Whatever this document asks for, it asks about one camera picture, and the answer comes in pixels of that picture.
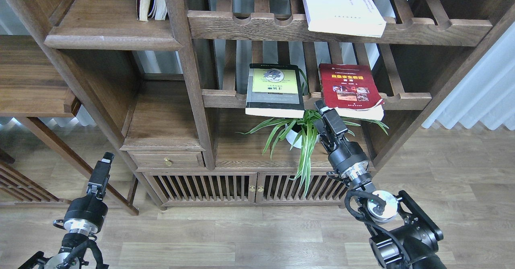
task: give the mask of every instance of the black cable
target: black cable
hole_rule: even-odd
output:
[[[103,263],[102,253],[98,248],[98,245],[95,243],[95,241],[91,239],[88,239],[87,241],[84,241],[77,247],[73,248],[70,254],[61,263],[62,267],[58,268],[69,268],[71,262],[73,262],[73,260],[77,258],[79,252],[85,250],[86,248],[91,249],[91,252],[93,253],[93,257],[95,258],[96,262],[96,269],[104,269],[105,264]]]
[[[351,198],[353,196],[357,196],[357,197],[362,197],[362,198],[366,198],[366,199],[371,199],[373,201],[376,201],[377,202],[377,205],[379,206],[379,211],[380,212],[383,212],[384,209],[385,209],[385,205],[386,205],[386,201],[384,201],[383,199],[381,199],[379,196],[375,195],[375,194],[371,194],[370,192],[364,192],[362,190],[350,190],[346,193],[345,195],[345,199],[344,199],[344,203],[345,203],[345,208],[349,211],[349,213],[355,217],[357,220],[361,221],[363,219],[365,219],[365,216],[363,216],[362,214],[360,214],[358,211],[355,211],[352,207],[351,207]]]

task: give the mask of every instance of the cabinet door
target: cabinet door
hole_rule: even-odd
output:
[[[292,172],[259,172],[256,203],[263,205],[340,205],[345,185],[325,175],[311,172],[311,183],[304,195],[300,178],[292,180]]]
[[[252,205],[257,172],[146,172],[166,207]]]

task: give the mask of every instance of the book cover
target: book cover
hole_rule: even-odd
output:
[[[381,120],[383,100],[370,67],[320,64],[320,83],[325,104],[340,116]]]
[[[250,64],[245,113],[302,118],[304,101],[295,65]]]
[[[372,0],[302,0],[309,31],[381,37],[386,21]]]

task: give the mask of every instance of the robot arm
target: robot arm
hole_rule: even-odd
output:
[[[88,248],[95,258],[96,269],[108,269],[109,265],[103,263],[102,253],[95,242],[95,234],[102,229],[107,215],[108,208],[103,198],[113,159],[114,154],[110,152],[103,155],[88,181],[86,195],[70,203],[64,219],[54,221],[55,227],[68,231],[57,255],[44,258],[44,253],[38,251],[18,269],[32,269],[36,266],[38,269],[80,269],[88,265],[84,261]]]
[[[337,111],[329,109],[322,100],[315,106],[321,115],[315,126],[334,169],[328,176],[344,182],[349,189],[345,207],[370,232],[369,243],[379,265],[386,269],[445,269],[436,255],[442,231],[404,190],[397,196],[377,190],[367,171],[368,157],[358,143],[346,139],[348,129]],[[357,211],[351,207],[352,198],[358,204]],[[391,231],[380,226],[397,214],[404,220],[403,226]]]

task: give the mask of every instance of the drawer knob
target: drawer knob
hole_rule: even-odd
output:
[[[171,161],[170,159],[168,159],[168,157],[165,157],[164,158],[164,165],[166,166],[171,166],[173,164],[173,161]]]

